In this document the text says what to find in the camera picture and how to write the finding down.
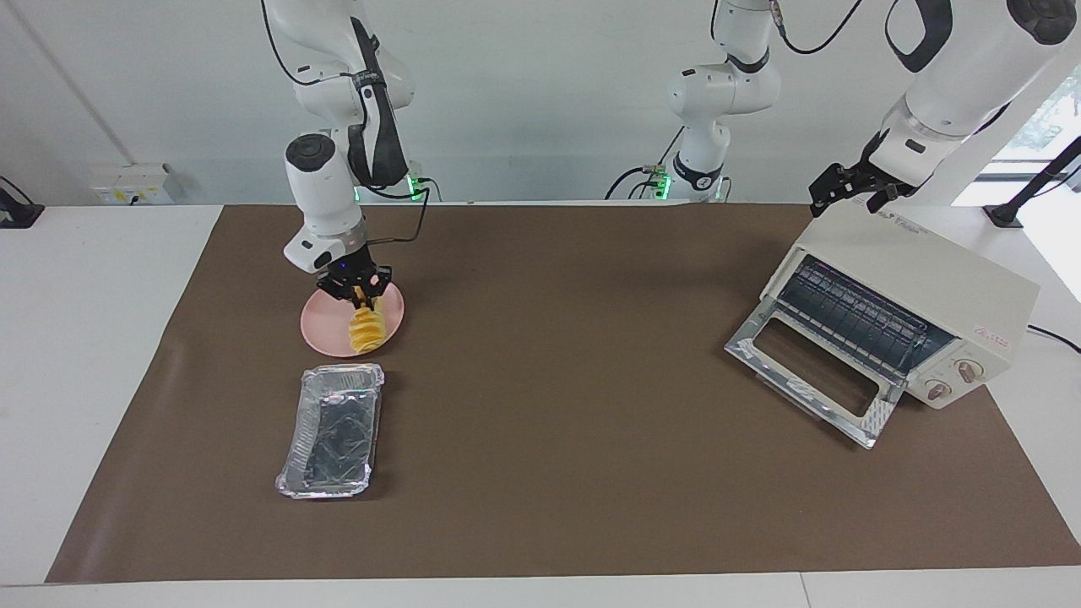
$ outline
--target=toaster oven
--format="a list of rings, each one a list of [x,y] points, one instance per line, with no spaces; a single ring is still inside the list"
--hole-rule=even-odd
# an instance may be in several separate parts
[[[799,237],[725,349],[871,449],[903,394],[942,409],[1005,371],[1038,294],[898,213],[842,201]],[[773,320],[871,380],[878,391],[866,409],[842,407],[763,352],[756,339]]]

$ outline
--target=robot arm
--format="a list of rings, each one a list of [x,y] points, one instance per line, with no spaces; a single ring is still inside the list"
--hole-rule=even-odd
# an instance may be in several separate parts
[[[772,29],[769,0],[723,0],[713,39],[728,60],[694,66],[671,81],[668,104],[685,127],[683,143],[667,168],[672,198],[712,199],[731,141],[720,120],[769,108],[777,101],[780,76],[769,63]]]
[[[395,109],[412,102],[412,78],[370,34],[359,0],[266,0],[266,9],[268,24],[334,58],[294,78],[301,104],[334,128],[302,135],[285,150],[289,183],[304,212],[285,257],[318,274],[319,288],[335,299],[374,306],[391,270],[372,261],[355,188],[392,186],[409,173]]]
[[[833,163],[811,184],[816,217],[860,193],[875,193],[867,202],[871,212],[915,194],[1036,79],[1077,22],[1075,0],[915,1],[923,40],[909,53],[893,40],[890,47],[916,80],[858,162]]]

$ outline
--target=wall socket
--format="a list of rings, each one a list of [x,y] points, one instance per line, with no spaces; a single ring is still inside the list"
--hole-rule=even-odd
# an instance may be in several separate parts
[[[102,204],[175,204],[184,196],[164,164],[95,167],[90,188]]]

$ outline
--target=foil container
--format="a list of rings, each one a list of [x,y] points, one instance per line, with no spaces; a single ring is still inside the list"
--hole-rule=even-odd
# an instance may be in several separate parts
[[[363,492],[375,464],[384,376],[375,364],[323,366],[304,372],[296,429],[276,486],[293,499]]]

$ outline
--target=black cable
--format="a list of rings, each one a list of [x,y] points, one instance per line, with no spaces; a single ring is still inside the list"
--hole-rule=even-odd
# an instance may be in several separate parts
[[[288,76],[290,80],[299,84],[301,87],[311,87],[312,84],[318,84],[322,82],[322,80],[319,79],[312,80],[310,82],[304,82],[303,80],[299,80],[295,76],[293,76],[293,72],[289,71],[289,68],[285,67],[285,62],[281,61],[281,53],[278,52],[278,45],[275,44],[273,32],[270,31],[270,16],[267,15],[267,2],[266,0],[259,0],[259,3],[263,5],[263,25],[266,26],[267,29],[267,40],[270,41],[270,49],[273,51],[275,58],[278,60],[278,65],[281,66],[281,70],[285,72],[285,76]]]
[[[8,184],[12,188],[15,188],[15,191],[18,193],[23,198],[25,198],[26,202],[28,202],[30,204],[34,204],[34,199],[31,199],[30,197],[26,196],[26,193],[23,191],[23,188],[16,186],[14,182],[12,182],[11,180],[9,180],[8,177],[4,177],[3,175],[0,175],[0,180],[2,180],[4,184]]]
[[[1081,355],[1081,346],[1078,346],[1073,342],[1070,342],[1069,340],[1063,338],[1062,335],[1058,335],[1057,333],[1055,333],[1053,331],[1049,331],[1049,330],[1043,329],[1042,327],[1036,327],[1036,326],[1028,326],[1028,329],[1030,329],[1030,330],[1032,330],[1032,331],[1035,331],[1037,333],[1042,333],[1043,335],[1046,335],[1047,338],[1052,338],[1054,340],[1057,340],[1057,341],[1062,342],[1063,344],[1069,346],[1070,348],[1073,348],[1073,352],[1077,353],[1078,355]]]
[[[436,186],[436,196],[439,198],[439,202],[443,202],[443,190],[439,187],[439,182],[432,180],[431,177],[421,177],[417,180],[418,184],[431,184]]]
[[[627,197],[627,200],[631,200],[631,199],[635,198],[635,193],[638,190],[638,188],[642,188],[642,191],[639,193],[639,195],[638,195],[638,198],[641,199],[643,196],[645,196],[645,191],[649,190],[650,187],[656,186],[656,185],[657,185],[656,182],[651,182],[650,180],[646,180],[646,181],[642,182],[641,184],[638,184],[633,188],[630,188],[630,195]]]
[[[377,190],[374,190],[372,188],[368,188],[368,189],[371,190],[371,191],[373,191],[373,193],[375,193],[378,196],[382,196],[384,198],[391,198],[391,199],[412,199],[413,197],[415,197],[418,194],[423,194],[424,195],[424,202],[421,204],[421,216],[416,221],[416,229],[413,230],[413,236],[411,236],[409,238],[374,239],[374,240],[368,241],[369,247],[376,246],[376,244],[386,244],[388,242],[413,242],[413,241],[415,241],[417,239],[417,237],[421,236],[421,229],[424,228],[424,216],[428,213],[428,199],[430,198],[431,189],[429,189],[429,188],[421,188],[419,190],[416,190],[412,195],[385,195],[385,194],[379,193]]]
[[[679,136],[682,135],[683,131],[685,131],[685,130],[686,130],[686,124],[684,124],[683,127],[679,128],[679,131],[676,132],[676,136],[672,137],[672,142],[670,144],[668,144],[667,148],[665,148],[665,154],[660,155],[660,160],[657,161],[657,164],[664,167],[665,159],[668,158],[668,153],[672,151],[672,148],[676,147],[676,142],[679,141]]]
[[[724,182],[729,183],[729,191],[724,193],[724,202],[728,202],[729,201],[729,197],[732,196],[732,186],[735,185],[735,183],[732,181],[732,177],[722,177],[721,179],[721,186],[724,185]]]
[[[627,171],[623,175],[619,175],[619,177],[615,181],[615,183],[612,184],[612,187],[609,188],[608,194],[604,195],[604,200],[611,200],[612,199],[612,193],[614,193],[615,189],[619,187],[619,184],[622,184],[624,182],[624,180],[626,180],[627,177],[630,177],[635,173],[645,173],[645,168],[643,168],[643,167],[636,167],[636,168]]]
[[[800,48],[796,47],[795,44],[792,44],[792,42],[788,39],[788,31],[785,29],[785,19],[784,19],[784,17],[780,16],[780,5],[779,4],[776,5],[777,9],[776,9],[776,13],[774,14],[774,22],[777,25],[777,32],[780,34],[780,39],[785,42],[786,47],[788,47],[793,53],[797,53],[797,54],[800,54],[800,55],[813,55],[813,54],[817,53],[818,51],[822,51],[826,47],[829,47],[830,43],[832,43],[833,40],[837,39],[838,35],[841,34],[841,30],[844,29],[844,26],[849,25],[849,21],[852,19],[852,15],[856,14],[856,9],[858,9],[859,5],[863,4],[863,3],[864,3],[864,0],[856,0],[855,3],[852,4],[852,8],[849,9],[849,13],[846,15],[844,15],[844,18],[841,21],[841,24],[838,25],[837,29],[833,30],[833,34],[830,34],[829,38],[827,38],[825,42],[823,42],[822,44],[818,44],[814,49],[800,49]]]
[[[1073,171],[1070,171],[1069,175],[1063,177],[1062,182],[1058,182],[1054,186],[1051,186],[1050,188],[1043,190],[1042,193],[1040,193],[1038,195],[1032,195],[1032,198],[1038,198],[1038,197],[1041,197],[1043,195],[1051,194],[1051,193],[1055,191],[1056,189],[1058,189],[1059,187],[1062,187],[1063,184],[1065,184],[1066,182],[1069,182],[1070,180],[1072,180],[1073,176],[1078,174],[1078,171],[1081,171],[1081,164],[1077,166],[1077,168],[1075,168]]]
[[[717,35],[713,34],[713,30],[717,29],[717,9],[720,5],[721,0],[713,0],[713,16],[709,19],[709,37],[713,39],[713,42],[717,42]]]
[[[890,3],[890,10],[885,12],[885,21],[882,22],[882,32],[885,35],[886,43],[889,43],[892,49],[896,49],[897,45],[893,43],[893,36],[890,36],[890,19],[893,18],[893,10],[897,8],[897,2],[899,1],[900,0],[893,0],[893,2]]]

